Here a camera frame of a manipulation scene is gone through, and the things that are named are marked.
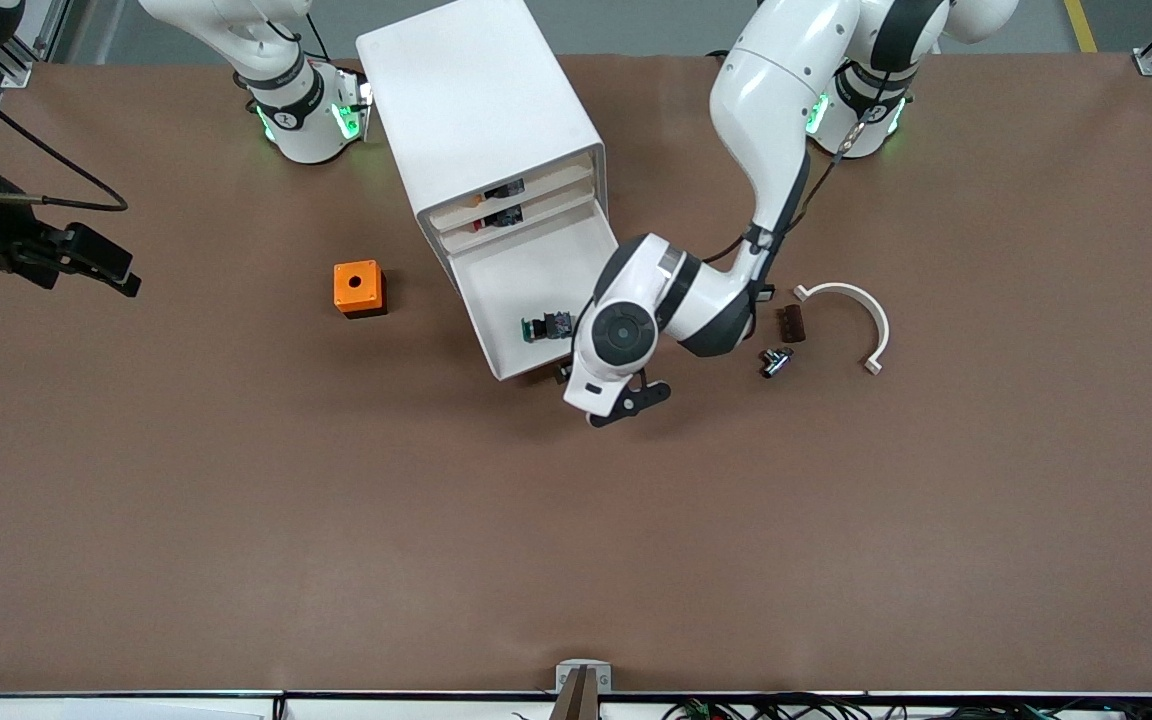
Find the green push button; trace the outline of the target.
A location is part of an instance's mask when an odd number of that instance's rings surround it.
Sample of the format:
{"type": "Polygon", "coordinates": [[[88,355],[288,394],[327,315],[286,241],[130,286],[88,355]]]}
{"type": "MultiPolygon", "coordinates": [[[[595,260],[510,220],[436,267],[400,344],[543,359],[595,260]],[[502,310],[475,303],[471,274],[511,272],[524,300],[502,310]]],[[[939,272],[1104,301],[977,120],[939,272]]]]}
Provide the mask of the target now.
{"type": "Polygon", "coordinates": [[[576,314],[567,313],[567,311],[522,318],[520,323],[522,340],[529,344],[541,341],[573,340],[577,319],[579,318],[576,314]]]}

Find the orange button box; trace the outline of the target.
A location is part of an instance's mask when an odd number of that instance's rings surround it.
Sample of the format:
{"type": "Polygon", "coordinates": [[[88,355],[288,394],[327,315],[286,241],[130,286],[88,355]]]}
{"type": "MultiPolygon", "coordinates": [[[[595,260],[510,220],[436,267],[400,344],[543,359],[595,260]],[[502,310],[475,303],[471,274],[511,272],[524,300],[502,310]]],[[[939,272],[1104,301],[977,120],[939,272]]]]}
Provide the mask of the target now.
{"type": "Polygon", "coordinates": [[[389,313],[387,276],[374,259],[333,266],[333,304],[348,319],[389,313]]]}

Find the white curved bracket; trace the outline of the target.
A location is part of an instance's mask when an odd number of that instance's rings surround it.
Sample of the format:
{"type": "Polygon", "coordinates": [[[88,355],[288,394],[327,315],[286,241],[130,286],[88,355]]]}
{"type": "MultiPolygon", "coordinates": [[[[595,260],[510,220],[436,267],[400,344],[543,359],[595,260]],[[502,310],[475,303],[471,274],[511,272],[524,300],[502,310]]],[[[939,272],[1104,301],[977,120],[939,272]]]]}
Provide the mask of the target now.
{"type": "Polygon", "coordinates": [[[794,295],[799,302],[814,300],[814,296],[827,295],[827,293],[836,293],[836,295],[844,296],[846,300],[852,300],[856,304],[867,310],[867,314],[873,320],[876,327],[876,347],[867,355],[867,359],[864,361],[863,366],[872,376],[881,374],[884,366],[882,355],[887,351],[888,346],[890,346],[892,334],[890,318],[888,318],[881,302],[876,300],[872,293],[864,290],[864,288],[844,282],[827,282],[814,285],[813,287],[797,285],[794,287],[794,295]]]}

